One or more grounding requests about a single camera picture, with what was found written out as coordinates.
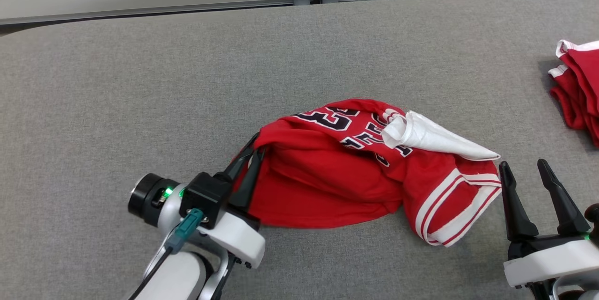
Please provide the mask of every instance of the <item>white stripe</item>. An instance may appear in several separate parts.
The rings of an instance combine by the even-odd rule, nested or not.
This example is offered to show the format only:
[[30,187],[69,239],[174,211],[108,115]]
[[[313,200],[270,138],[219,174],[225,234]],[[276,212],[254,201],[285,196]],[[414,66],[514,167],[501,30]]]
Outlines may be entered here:
[[462,174],[467,181],[497,181],[499,182],[499,177],[496,174],[473,174],[466,175]]
[[[462,238],[466,232],[470,229],[470,227],[475,223],[476,219],[483,214],[489,204],[501,193],[501,189],[497,189],[497,187],[486,185],[479,188],[479,192],[476,194],[475,198],[472,200],[472,204],[470,204],[466,209],[464,209],[459,215],[457,215],[454,219],[449,221],[449,223],[443,225],[439,230],[430,234],[430,237],[434,238],[440,243],[443,243],[449,238],[455,236],[458,232],[462,231],[466,224],[471,221],[474,217],[475,220],[471,221],[468,224],[467,228],[462,231],[459,236],[456,236],[451,242],[447,243],[445,246],[449,247],[452,244],[456,243],[460,238]],[[485,203],[485,200],[489,195],[494,194],[489,200]]]
[[441,207],[441,205],[443,204],[443,202],[445,202],[445,200],[449,197],[449,195],[451,195],[451,193],[456,189],[456,187],[458,187],[458,184],[464,182],[466,179],[464,179],[464,177],[460,177],[458,179],[455,180],[455,182],[453,183],[453,185],[451,187],[449,187],[447,189],[447,191],[445,191],[443,193],[443,195],[441,195],[441,198],[439,198],[439,201],[433,205],[431,212],[428,214],[428,217],[426,217],[425,221],[424,221],[424,228],[422,229],[422,233],[424,234],[425,238],[424,241],[426,241],[428,244],[431,243],[431,240],[435,240],[436,238],[428,238],[428,225],[431,223],[432,221],[432,217],[434,217],[435,212],[437,212],[437,210]]
[[565,53],[561,52],[562,48],[565,52],[568,52],[568,50],[570,50],[570,49],[573,49],[575,51],[581,51],[581,52],[594,51],[595,49],[599,49],[599,40],[597,40],[595,42],[582,44],[582,45],[577,45],[577,44],[573,44],[567,40],[562,39],[558,42],[558,48],[555,51],[555,55],[557,55],[558,58],[565,54]]
[[458,170],[458,168],[454,168],[454,170],[452,170],[449,173],[449,175],[445,177],[445,179],[443,179],[443,182],[441,182],[435,189],[433,189],[431,194],[428,195],[428,197],[420,207],[420,210],[418,210],[415,221],[416,233],[420,236],[420,238],[422,238],[426,242],[428,242],[428,240],[425,239],[425,235],[420,230],[422,227],[422,222],[424,221],[424,216],[426,215],[426,212],[428,212],[428,210],[432,207],[432,204],[435,202],[435,200],[441,195],[441,193],[443,193],[445,188],[447,188],[451,184],[451,182],[453,182],[454,179],[456,179],[458,176],[460,176],[460,171]]
[[568,66],[566,66],[566,65],[559,65],[556,68],[550,69],[548,71],[548,73],[549,73],[550,76],[552,76],[554,78],[557,78],[558,76],[562,76],[565,73],[565,71],[567,71],[567,70],[568,70]]

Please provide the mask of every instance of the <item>black knob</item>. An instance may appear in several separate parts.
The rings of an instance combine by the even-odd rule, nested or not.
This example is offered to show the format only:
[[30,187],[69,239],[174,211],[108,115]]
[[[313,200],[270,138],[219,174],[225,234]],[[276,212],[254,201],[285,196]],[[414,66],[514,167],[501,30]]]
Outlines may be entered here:
[[599,223],[599,204],[593,204],[586,208],[584,217],[591,223]]

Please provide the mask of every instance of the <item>black cable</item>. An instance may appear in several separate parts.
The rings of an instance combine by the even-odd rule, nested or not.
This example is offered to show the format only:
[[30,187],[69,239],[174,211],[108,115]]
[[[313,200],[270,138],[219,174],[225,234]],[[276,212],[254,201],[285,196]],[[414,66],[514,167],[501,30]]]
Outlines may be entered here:
[[152,268],[150,273],[148,273],[147,277],[145,277],[141,281],[141,284],[139,284],[139,287],[137,287],[135,292],[133,292],[133,294],[131,294],[131,296],[129,296],[129,300],[134,300],[135,298],[137,298],[137,296],[141,293],[141,291],[143,291],[143,289],[147,285],[147,283],[150,282],[150,279],[152,279],[154,274],[156,274],[156,271],[158,271],[158,268],[160,268],[160,266],[164,262],[164,260],[166,260],[168,258],[168,256],[171,255],[171,252],[173,252],[173,247],[169,247],[169,248],[167,248],[166,251],[164,251],[164,254],[162,255],[162,257],[160,257],[160,259],[158,259],[158,262],[156,262],[156,265],[154,265],[154,268]]

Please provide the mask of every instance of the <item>red jersey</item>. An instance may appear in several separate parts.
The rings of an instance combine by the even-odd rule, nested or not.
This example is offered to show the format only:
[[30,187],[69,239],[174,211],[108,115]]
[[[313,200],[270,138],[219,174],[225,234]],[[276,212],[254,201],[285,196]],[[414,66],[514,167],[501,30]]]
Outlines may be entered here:
[[460,239],[501,192],[492,161],[383,144],[405,113],[349,99],[264,126],[268,146],[250,212],[265,225],[326,228],[361,223],[403,204],[411,229],[432,245]]

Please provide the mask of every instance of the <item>green led indicator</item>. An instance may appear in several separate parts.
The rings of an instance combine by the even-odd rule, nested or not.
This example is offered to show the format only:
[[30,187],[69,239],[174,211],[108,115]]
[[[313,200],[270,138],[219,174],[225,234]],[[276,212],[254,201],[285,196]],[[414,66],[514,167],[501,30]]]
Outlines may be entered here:
[[167,189],[162,193],[162,197],[167,199],[169,196],[171,196],[171,193],[173,193],[173,189],[167,187]]

